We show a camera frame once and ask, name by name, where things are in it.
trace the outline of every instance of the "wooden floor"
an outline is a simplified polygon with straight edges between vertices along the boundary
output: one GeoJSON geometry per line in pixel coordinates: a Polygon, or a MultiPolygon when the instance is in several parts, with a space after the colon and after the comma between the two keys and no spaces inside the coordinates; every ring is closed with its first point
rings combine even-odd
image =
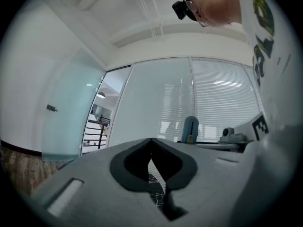
{"type": "Polygon", "coordinates": [[[66,162],[43,162],[41,157],[2,147],[5,169],[13,186],[28,196],[66,162]]]}

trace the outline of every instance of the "white t-shirt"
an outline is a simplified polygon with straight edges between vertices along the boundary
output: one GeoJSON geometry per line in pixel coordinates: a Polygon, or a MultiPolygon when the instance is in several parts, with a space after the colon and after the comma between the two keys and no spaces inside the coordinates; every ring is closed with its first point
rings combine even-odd
{"type": "Polygon", "coordinates": [[[303,123],[303,51],[274,0],[240,0],[253,73],[270,130],[303,123]]]}

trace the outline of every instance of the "white ceiling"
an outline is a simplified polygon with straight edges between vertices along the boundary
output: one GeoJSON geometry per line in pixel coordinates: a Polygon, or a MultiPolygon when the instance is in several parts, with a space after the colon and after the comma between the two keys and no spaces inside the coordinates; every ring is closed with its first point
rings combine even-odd
{"type": "MultiPolygon", "coordinates": [[[[85,39],[91,35],[91,44],[89,40],[83,42],[95,54],[98,53],[95,51],[96,46],[98,48],[103,46],[109,53],[129,43],[152,37],[151,27],[155,29],[156,35],[161,35],[161,21],[164,34],[205,32],[246,42],[242,26],[238,24],[203,30],[197,22],[187,17],[179,20],[171,7],[178,0],[155,0],[160,17],[157,16],[153,0],[144,0],[150,14],[149,20],[140,0],[58,1],[67,7],[69,14],[67,14],[67,9],[64,10],[64,14],[60,14],[59,2],[55,4],[48,0],[47,4],[69,28],[75,27],[75,21],[81,23],[82,27],[78,26],[73,33],[79,35],[80,39],[84,34],[85,39]]],[[[96,56],[100,59],[105,57],[101,52],[96,56]]]]}

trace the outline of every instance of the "ceiling pipe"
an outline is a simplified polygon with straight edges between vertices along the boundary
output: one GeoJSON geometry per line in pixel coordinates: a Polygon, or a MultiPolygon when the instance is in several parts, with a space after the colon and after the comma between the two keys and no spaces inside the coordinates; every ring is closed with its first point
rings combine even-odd
{"type": "Polygon", "coordinates": [[[156,13],[157,13],[157,16],[158,16],[158,20],[160,21],[160,29],[161,29],[161,34],[162,34],[162,37],[164,36],[164,33],[163,33],[163,19],[160,17],[160,14],[159,14],[159,10],[158,10],[158,6],[157,6],[157,3],[156,3],[156,0],[152,0],[153,1],[153,4],[155,6],[155,9],[156,9],[156,13]]]}
{"type": "Polygon", "coordinates": [[[153,38],[156,38],[156,32],[155,32],[155,30],[154,30],[154,28],[153,28],[153,26],[152,26],[151,16],[150,16],[150,14],[149,14],[149,12],[148,12],[146,3],[145,3],[144,0],[140,0],[140,2],[141,2],[141,4],[142,4],[142,6],[143,6],[143,10],[144,10],[144,12],[145,12],[145,16],[146,16],[146,18],[147,18],[147,20],[148,20],[148,22],[149,22],[149,24],[150,24],[150,26],[151,26],[151,34],[152,34],[152,37],[153,37],[153,38]]]}

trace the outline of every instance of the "person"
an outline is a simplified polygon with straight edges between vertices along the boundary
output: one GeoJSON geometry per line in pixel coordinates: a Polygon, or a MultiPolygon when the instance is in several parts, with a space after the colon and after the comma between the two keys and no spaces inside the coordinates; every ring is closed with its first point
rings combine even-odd
{"type": "Polygon", "coordinates": [[[173,9],[202,27],[242,24],[269,129],[303,123],[302,46],[275,0],[183,0],[173,9]]]}

